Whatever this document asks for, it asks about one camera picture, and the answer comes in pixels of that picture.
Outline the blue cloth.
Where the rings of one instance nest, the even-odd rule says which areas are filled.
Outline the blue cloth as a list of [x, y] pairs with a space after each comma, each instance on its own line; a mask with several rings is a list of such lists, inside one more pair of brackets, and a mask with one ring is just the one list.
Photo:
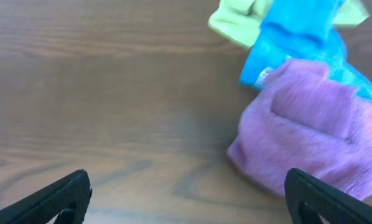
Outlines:
[[289, 59], [325, 62], [329, 79], [354, 86], [372, 100], [372, 83], [346, 61], [346, 47], [333, 26], [343, 0], [275, 0], [239, 80], [263, 89], [266, 75]]

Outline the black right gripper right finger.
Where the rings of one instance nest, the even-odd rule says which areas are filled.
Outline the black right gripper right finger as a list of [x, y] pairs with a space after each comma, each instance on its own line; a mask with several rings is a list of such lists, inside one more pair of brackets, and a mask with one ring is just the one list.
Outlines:
[[284, 190], [293, 224], [372, 224], [372, 206], [300, 169], [288, 171]]

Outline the olive green cloth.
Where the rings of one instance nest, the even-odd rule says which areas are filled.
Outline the olive green cloth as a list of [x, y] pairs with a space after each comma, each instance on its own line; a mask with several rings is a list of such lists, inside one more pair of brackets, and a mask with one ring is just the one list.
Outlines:
[[[208, 26], [222, 37], [245, 48], [251, 48], [260, 33], [259, 26], [272, 5], [272, 0], [221, 0], [210, 16]], [[354, 28], [370, 14], [360, 0], [346, 0], [333, 24], [336, 28]]]

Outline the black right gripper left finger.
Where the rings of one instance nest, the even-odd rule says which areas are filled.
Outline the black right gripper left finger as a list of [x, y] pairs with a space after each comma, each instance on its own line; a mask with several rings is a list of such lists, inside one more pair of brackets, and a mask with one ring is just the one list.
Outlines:
[[87, 171], [76, 170], [0, 210], [0, 224], [82, 224], [91, 196]]

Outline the large purple cloth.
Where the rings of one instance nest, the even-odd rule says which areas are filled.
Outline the large purple cloth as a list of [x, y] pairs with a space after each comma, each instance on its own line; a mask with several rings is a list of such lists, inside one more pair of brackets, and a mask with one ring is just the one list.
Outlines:
[[372, 100], [328, 72], [293, 59], [269, 73], [227, 151], [242, 174], [284, 195], [287, 172], [298, 168], [354, 198], [372, 196]]

